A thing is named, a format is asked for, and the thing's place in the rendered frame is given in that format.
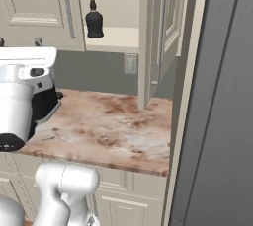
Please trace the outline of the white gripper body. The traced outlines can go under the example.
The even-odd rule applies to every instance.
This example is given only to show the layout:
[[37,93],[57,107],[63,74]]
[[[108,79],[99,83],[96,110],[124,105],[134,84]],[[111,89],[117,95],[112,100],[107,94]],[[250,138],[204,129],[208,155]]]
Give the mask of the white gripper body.
[[0,65],[23,64],[50,68],[54,65],[56,56],[55,47],[0,47]]

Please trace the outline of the black liquor bottle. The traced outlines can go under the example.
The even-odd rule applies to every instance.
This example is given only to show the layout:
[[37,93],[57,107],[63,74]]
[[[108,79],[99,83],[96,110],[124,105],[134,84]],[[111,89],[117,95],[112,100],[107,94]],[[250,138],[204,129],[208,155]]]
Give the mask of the black liquor bottle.
[[85,17],[88,30],[88,38],[102,38],[103,32],[103,16],[97,11],[95,0],[90,0],[90,12]]

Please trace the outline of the beige base cabinet door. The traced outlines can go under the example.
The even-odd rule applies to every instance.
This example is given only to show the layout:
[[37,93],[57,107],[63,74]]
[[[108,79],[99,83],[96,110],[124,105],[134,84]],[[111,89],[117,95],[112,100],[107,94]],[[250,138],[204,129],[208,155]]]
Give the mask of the beige base cabinet door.
[[0,152],[0,194],[20,203],[25,210],[26,218],[34,220],[35,207],[10,153]]
[[101,226],[161,226],[159,199],[99,190],[96,204]]

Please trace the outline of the beige base cabinet drawer front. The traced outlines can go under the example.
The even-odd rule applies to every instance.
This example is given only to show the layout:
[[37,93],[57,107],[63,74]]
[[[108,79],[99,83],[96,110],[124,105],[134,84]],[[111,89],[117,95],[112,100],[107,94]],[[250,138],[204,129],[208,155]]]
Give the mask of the beige base cabinet drawer front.
[[109,191],[147,198],[164,197],[166,177],[99,167],[100,185]]

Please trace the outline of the beige tall side panel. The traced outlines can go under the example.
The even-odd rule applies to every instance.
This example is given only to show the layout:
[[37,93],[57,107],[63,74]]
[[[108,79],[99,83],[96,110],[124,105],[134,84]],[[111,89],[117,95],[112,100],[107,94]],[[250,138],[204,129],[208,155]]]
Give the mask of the beige tall side panel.
[[205,2],[206,0],[185,0],[184,30],[180,35],[181,52],[177,58],[172,107],[169,171],[161,226],[169,226]]

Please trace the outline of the dark grey fridge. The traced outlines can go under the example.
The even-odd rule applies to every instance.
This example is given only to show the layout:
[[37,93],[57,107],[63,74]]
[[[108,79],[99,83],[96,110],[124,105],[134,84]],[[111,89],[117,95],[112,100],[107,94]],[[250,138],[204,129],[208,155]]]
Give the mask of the dark grey fridge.
[[253,0],[207,0],[166,226],[253,226]]

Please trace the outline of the beige closed wall cabinet door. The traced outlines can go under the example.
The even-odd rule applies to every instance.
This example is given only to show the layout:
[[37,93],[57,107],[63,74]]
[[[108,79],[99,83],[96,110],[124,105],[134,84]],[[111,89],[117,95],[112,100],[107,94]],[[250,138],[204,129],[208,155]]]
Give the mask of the beige closed wall cabinet door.
[[80,0],[70,0],[75,39],[69,34],[65,0],[0,0],[0,38],[6,46],[42,46],[83,51],[84,26]]

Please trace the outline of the beige wall cabinet body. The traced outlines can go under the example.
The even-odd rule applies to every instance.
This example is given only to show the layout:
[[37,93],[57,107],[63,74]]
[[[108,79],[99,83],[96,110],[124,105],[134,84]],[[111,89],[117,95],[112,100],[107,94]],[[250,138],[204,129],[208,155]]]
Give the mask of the beige wall cabinet body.
[[[139,0],[95,0],[103,16],[102,38],[85,37],[92,51],[138,53]],[[80,0],[82,15],[90,11],[90,0]]]

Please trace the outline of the grey wall outlet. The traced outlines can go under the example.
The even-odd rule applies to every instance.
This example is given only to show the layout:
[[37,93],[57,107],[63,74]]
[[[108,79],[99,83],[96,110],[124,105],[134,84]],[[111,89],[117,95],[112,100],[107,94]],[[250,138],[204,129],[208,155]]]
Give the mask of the grey wall outlet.
[[124,54],[125,74],[137,74],[137,55],[135,53]]

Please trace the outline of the beige open wall cabinet door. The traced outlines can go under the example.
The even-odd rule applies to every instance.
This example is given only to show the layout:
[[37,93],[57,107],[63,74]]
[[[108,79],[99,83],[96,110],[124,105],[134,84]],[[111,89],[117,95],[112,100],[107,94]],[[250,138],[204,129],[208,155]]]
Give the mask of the beige open wall cabinet door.
[[[171,63],[180,54],[180,35],[184,30],[185,0],[166,0],[161,81]],[[139,48],[138,48],[138,95],[137,106],[143,110],[158,86],[157,52],[161,0],[139,0]]]

